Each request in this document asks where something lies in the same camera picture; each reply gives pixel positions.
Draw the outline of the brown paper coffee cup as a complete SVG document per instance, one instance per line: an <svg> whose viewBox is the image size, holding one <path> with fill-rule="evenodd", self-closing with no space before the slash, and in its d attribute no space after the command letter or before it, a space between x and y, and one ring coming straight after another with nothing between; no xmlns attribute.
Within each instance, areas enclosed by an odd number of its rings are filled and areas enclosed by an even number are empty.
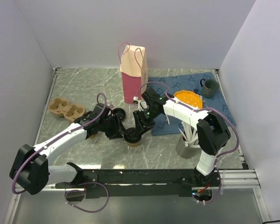
<svg viewBox="0 0 280 224"><path fill-rule="evenodd" d="M137 147L140 144L140 140L139 141L135 141L135 142L129 142L127 141L127 145L130 147Z"/></svg>
<svg viewBox="0 0 280 224"><path fill-rule="evenodd" d="M97 137L97 135L98 135L98 134L93 134L93 135L90 135L90 136L88 137L88 139L94 139L94 138L96 138L96 137Z"/></svg>

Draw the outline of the pink cream paper gift bag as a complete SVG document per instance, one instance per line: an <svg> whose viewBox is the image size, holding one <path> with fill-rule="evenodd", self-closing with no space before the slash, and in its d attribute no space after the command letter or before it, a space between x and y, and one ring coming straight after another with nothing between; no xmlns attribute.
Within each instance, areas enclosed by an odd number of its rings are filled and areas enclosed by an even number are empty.
<svg viewBox="0 0 280 224"><path fill-rule="evenodd" d="M146 90L144 83L148 82L146 48L134 46L127 42L123 53L118 49L120 72L122 75L122 85L124 102L133 103L133 98L141 99L141 94Z"/></svg>

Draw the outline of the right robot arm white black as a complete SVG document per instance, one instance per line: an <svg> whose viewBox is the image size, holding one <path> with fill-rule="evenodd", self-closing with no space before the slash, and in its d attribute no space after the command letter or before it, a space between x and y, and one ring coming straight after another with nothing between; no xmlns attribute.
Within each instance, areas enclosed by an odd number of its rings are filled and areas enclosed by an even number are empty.
<svg viewBox="0 0 280 224"><path fill-rule="evenodd" d="M189 125L190 129L196 130L201 155L194 169L193 179L200 186L207 185L215 171L218 153L231 137L224 118L213 110L196 109L177 98L160 96L152 88L148 88L141 96L147 108L133 112L135 127L124 135L126 142L131 144L139 142L142 135L154 127L154 119L160 114L179 119Z"/></svg>

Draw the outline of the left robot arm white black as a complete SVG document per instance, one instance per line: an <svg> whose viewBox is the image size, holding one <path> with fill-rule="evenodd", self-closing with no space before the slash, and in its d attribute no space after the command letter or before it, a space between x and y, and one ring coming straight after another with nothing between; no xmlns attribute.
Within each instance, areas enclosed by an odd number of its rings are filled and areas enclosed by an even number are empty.
<svg viewBox="0 0 280 224"><path fill-rule="evenodd" d="M115 127L125 116L126 112L122 108L111 109L98 103L93 111L86 112L51 139L32 147L27 144L20 147L9 174L13 180L12 192L19 193L16 185L32 195L47 185L61 182L67 182L74 188L79 187L83 182L81 168L72 163L55 166L53 161L70 147L98 132L110 134L112 138L119 137Z"/></svg>

